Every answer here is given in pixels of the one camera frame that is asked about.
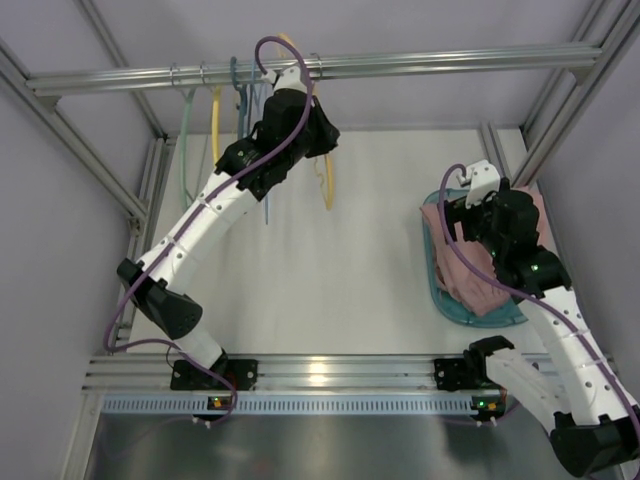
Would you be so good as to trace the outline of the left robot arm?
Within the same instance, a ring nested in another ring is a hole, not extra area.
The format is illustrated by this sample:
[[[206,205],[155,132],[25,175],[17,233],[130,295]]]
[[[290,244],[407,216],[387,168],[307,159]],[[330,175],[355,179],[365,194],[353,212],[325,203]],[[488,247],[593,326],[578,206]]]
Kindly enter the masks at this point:
[[[223,376],[228,357],[202,322],[202,307],[187,294],[201,263],[230,227],[283,182],[303,158],[333,150],[339,130],[315,95],[275,91],[252,132],[230,144],[205,187],[176,225],[137,261],[117,274],[136,308],[165,340],[196,366]]]

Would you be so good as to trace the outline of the pink trousers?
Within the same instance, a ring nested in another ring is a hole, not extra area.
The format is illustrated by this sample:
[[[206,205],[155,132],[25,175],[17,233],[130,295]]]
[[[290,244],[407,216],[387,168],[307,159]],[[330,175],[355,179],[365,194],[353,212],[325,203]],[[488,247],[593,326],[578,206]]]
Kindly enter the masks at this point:
[[[540,212],[538,244],[551,249],[553,240],[542,195],[527,187],[518,190],[532,196]],[[437,308],[448,319],[460,324],[498,328],[526,321],[507,292],[480,280],[446,244],[438,213],[438,197],[438,191],[433,192],[420,209],[430,288]],[[456,245],[474,267],[496,279],[490,254],[481,244],[462,241]]]

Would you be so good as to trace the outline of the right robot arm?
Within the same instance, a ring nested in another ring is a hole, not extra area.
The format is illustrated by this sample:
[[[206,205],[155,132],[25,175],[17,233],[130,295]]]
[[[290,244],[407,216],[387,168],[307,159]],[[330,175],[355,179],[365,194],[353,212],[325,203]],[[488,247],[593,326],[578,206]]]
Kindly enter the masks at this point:
[[[556,388],[503,336],[464,356],[480,382],[505,388],[548,435],[567,472],[582,477],[639,458],[639,404],[609,366],[582,318],[569,275],[539,241],[531,194],[492,188],[474,203],[441,198],[446,241],[479,244],[494,274],[475,276],[507,292],[535,328],[562,386]]]

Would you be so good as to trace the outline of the yellow hanger with trousers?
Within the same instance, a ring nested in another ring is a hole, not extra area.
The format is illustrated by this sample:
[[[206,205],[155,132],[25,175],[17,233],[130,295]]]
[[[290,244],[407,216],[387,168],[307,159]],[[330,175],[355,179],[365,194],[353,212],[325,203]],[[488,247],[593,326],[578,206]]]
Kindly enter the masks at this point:
[[[285,33],[278,33],[276,36],[282,41],[295,47],[294,42]],[[277,54],[280,59],[287,58],[289,54],[288,50],[280,45],[276,46]],[[322,198],[327,211],[331,211],[335,200],[335,179],[334,179],[334,166],[332,158],[329,154],[325,154],[323,157],[324,169],[319,167],[319,157],[314,160],[313,168],[314,174],[319,180],[319,186],[322,194]]]

